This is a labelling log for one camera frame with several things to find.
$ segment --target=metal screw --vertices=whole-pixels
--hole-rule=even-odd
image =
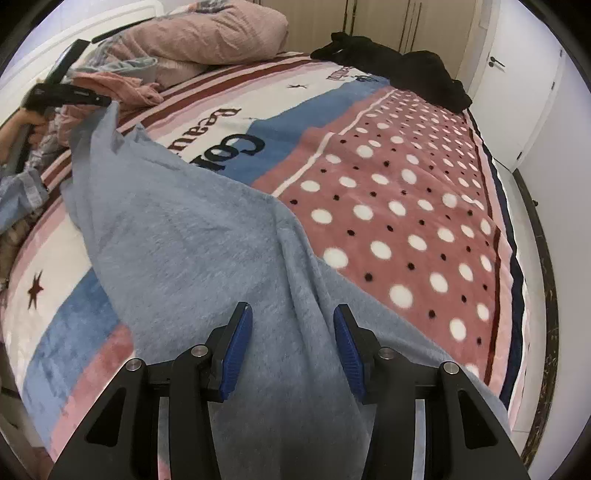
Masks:
[[[450,375],[455,375],[460,371],[460,367],[454,362],[445,362],[443,364],[443,369]]]
[[[130,372],[135,372],[142,366],[142,361],[139,358],[132,358],[131,360],[127,360],[125,364],[125,368]]]
[[[384,360],[391,360],[392,358],[394,358],[395,354],[394,350],[385,346],[378,350],[378,355],[380,358],[383,358]]]
[[[193,356],[206,356],[209,353],[209,348],[205,345],[196,345],[191,348],[191,355]]]

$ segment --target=white headboard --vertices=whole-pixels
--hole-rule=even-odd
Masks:
[[[164,13],[158,0],[142,0],[88,18],[38,46],[0,77],[0,125],[21,104],[37,79],[44,79],[61,53],[77,38],[91,40],[109,30]],[[88,51],[96,46],[90,45]]]

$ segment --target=blue gripper pad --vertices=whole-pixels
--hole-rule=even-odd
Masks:
[[[232,335],[232,340],[226,350],[226,356],[223,359],[222,383],[219,392],[223,400],[227,400],[230,393],[236,388],[238,374],[244,360],[246,347],[251,339],[252,333],[252,307],[246,305],[242,317],[238,320],[238,325]]]
[[[335,308],[333,321],[335,323],[336,346],[339,351],[340,364],[343,366],[349,381],[351,392],[359,400],[363,400],[366,394],[363,381],[363,363],[339,307]]]

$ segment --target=navy blue border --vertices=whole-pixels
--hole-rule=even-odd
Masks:
[[[482,136],[480,135],[480,130],[478,130],[478,125],[476,124],[476,120],[474,120],[474,117],[472,116],[472,112],[470,111],[470,109],[468,109],[467,111],[468,115],[470,115],[470,120],[472,121],[472,126],[474,131],[476,132],[476,135],[478,135],[482,139]],[[519,369],[521,368],[521,358],[523,356],[523,334],[521,333],[521,330],[523,324],[523,314],[525,311],[525,299],[523,296],[524,276],[523,271],[521,270],[521,266],[517,261],[517,244],[515,243],[513,224],[511,223],[511,217],[509,215],[509,207],[507,204],[505,190],[503,189],[503,185],[501,183],[501,179],[498,176],[495,164],[492,161],[491,152],[490,150],[488,150],[488,147],[484,143],[484,140],[482,140],[482,147],[484,149],[484,153],[486,154],[488,164],[491,167],[492,178],[495,181],[496,195],[499,199],[499,204],[501,205],[501,212],[503,215],[503,221],[505,222],[506,238],[512,250],[511,260],[509,262],[509,270],[511,272],[511,276],[513,277],[513,286],[511,287],[511,299],[513,308],[511,344],[509,346],[509,358],[507,361],[507,372],[505,375],[505,382],[503,383],[503,388],[501,389],[501,394],[499,395],[499,398],[503,402],[503,405],[507,410],[509,410],[511,395],[513,393],[513,389],[515,388],[517,377],[519,376]]]

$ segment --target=polka dot blanket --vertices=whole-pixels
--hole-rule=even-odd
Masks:
[[[119,130],[142,122],[195,168],[282,200],[318,257],[479,376],[514,422],[527,296],[503,187],[469,112],[293,53],[163,96]],[[69,153],[44,172],[50,200],[1,312],[18,388],[53,458],[134,351],[64,208],[71,174]]]

